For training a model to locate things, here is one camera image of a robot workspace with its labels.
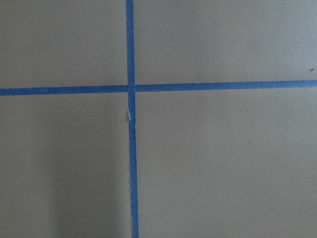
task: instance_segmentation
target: blue painter's tape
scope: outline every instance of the blue painter's tape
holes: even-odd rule
[[[0,96],[82,94],[82,93],[125,93],[126,85],[113,86],[76,86],[42,88],[0,88]]]
[[[315,87],[317,87],[317,80],[224,82],[224,83],[143,84],[143,85],[136,85],[136,92],[264,89],[264,88],[315,88]]]
[[[137,180],[137,141],[135,115],[135,77],[134,77],[134,34],[133,0],[126,0],[127,24],[127,69],[128,69],[128,112],[129,112],[129,158],[130,158],[130,201],[132,219],[132,238],[139,238],[138,180]]]

